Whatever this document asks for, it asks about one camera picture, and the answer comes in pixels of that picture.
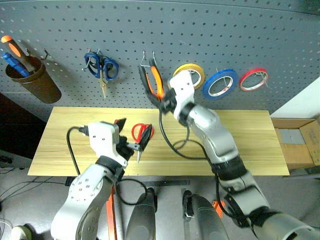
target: metal hook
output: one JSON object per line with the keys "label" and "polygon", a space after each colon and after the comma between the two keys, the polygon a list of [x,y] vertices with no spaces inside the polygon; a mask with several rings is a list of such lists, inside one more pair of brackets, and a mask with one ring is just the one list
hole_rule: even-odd
{"label": "metal hook", "polygon": [[146,58],[146,51],[143,50],[143,57],[142,57],[142,59],[141,59],[140,66],[141,66],[141,67],[148,67],[148,68],[150,68],[150,65],[142,65],[142,62],[145,60],[145,58]]}
{"label": "metal hook", "polygon": [[88,62],[86,63],[85,67],[84,67],[84,68],[81,68],[82,71],[85,72],[86,69],[89,67],[89,64],[90,64],[90,62],[91,62],[91,58],[92,58],[92,57],[89,58],[89,60],[88,60]]}
{"label": "metal hook", "polygon": [[156,57],[155,57],[155,51],[154,50],[152,50],[152,55],[153,55],[154,64],[157,65]]}
{"label": "metal hook", "polygon": [[28,53],[28,57],[31,56],[31,52],[29,51],[28,48],[25,48],[26,52]]}
{"label": "metal hook", "polygon": [[[154,51],[154,50],[152,51],[152,56],[153,56],[154,64],[157,65],[156,57],[155,57],[155,51]],[[140,66],[141,66],[141,67],[150,68],[150,65],[142,65],[142,62],[143,62],[144,60],[146,60],[146,51],[145,51],[145,50],[143,50],[143,57],[142,57],[142,59],[141,59]]]}
{"label": "metal hook", "polygon": [[81,68],[82,71],[86,71],[85,69],[87,69],[89,67],[89,64],[90,64],[90,60],[91,60],[91,57],[89,58],[89,61],[86,63],[86,66],[84,68]]}
{"label": "metal hook", "polygon": [[267,88],[269,88],[268,84],[267,84],[267,81],[266,81],[266,74],[262,71],[260,72],[256,72],[255,73],[256,75],[260,75],[262,77],[262,81],[264,82],[264,84],[266,85]]}
{"label": "metal hook", "polygon": [[227,87],[227,82],[226,82],[225,77],[223,77],[223,81],[224,81],[224,85],[225,85],[225,87]]}
{"label": "metal hook", "polygon": [[44,57],[44,58],[40,58],[40,60],[47,60],[48,56],[51,57],[51,55],[47,52],[47,50],[46,50],[45,48],[44,48],[43,50],[44,50],[44,52],[45,52],[45,57]]}

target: yellow tape roll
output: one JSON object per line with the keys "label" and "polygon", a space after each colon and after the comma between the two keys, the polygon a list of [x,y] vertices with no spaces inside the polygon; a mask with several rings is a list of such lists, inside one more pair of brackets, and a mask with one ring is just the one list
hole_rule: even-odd
{"label": "yellow tape roll", "polygon": [[197,64],[194,64],[194,63],[183,64],[174,71],[173,76],[180,73],[181,71],[192,71],[192,72],[196,72],[199,75],[198,80],[193,84],[194,89],[199,88],[205,81],[205,78],[206,78],[205,71],[202,67],[200,67]]}

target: brown cup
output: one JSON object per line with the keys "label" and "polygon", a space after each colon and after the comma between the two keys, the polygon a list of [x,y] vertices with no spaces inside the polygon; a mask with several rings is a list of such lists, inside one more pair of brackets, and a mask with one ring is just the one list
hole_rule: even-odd
{"label": "brown cup", "polygon": [[28,56],[29,62],[35,67],[35,72],[23,77],[10,65],[5,68],[6,75],[20,84],[45,104],[53,104],[61,98],[61,92],[46,71],[46,66],[36,57]]}

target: gray pegboard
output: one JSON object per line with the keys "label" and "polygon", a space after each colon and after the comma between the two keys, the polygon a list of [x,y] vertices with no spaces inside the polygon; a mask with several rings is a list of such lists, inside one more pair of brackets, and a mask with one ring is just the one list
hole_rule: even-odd
{"label": "gray pegboard", "polygon": [[[62,98],[55,104],[41,103],[5,76],[3,59],[0,91],[43,120],[53,105],[153,108],[137,69],[145,49],[149,57],[155,50],[165,81],[185,63],[201,65],[207,78],[216,68],[235,69],[239,78],[249,69],[266,68],[268,87],[253,92],[237,87],[218,100],[203,98],[201,87],[195,101],[213,109],[272,113],[319,76],[320,28],[315,4],[267,2],[2,2],[0,33],[12,35],[39,58],[46,48],[51,55],[46,67]],[[120,65],[118,79],[108,84],[106,100],[98,80],[81,71],[87,48],[101,49]]]}

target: tape roll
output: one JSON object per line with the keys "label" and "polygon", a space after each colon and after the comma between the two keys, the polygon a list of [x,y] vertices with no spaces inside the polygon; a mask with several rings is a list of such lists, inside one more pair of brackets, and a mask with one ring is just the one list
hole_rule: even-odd
{"label": "tape roll", "polygon": [[[250,86],[250,87],[243,86],[245,80],[253,74],[260,75],[262,77],[262,81],[254,86]],[[267,70],[265,70],[264,68],[255,68],[255,69],[252,69],[252,70],[246,72],[240,78],[239,85],[240,85],[240,88],[242,91],[251,92],[251,91],[257,90],[257,89],[261,88],[263,85],[267,84],[268,78],[269,78],[269,74],[268,74]]]}
{"label": "tape roll", "polygon": [[194,89],[199,88],[205,81],[206,75],[205,75],[205,71],[204,69],[194,63],[187,63],[184,65],[181,65],[180,67],[178,67],[174,73],[173,76],[175,76],[176,74],[180,73],[181,71],[189,71],[192,73],[197,73],[199,78],[198,80],[193,84]]}
{"label": "tape roll", "polygon": [[[219,92],[211,93],[210,88],[219,80],[229,78],[229,83]],[[225,69],[212,75],[205,83],[202,89],[203,96],[207,99],[220,99],[230,93],[238,84],[238,76],[235,70]]]}

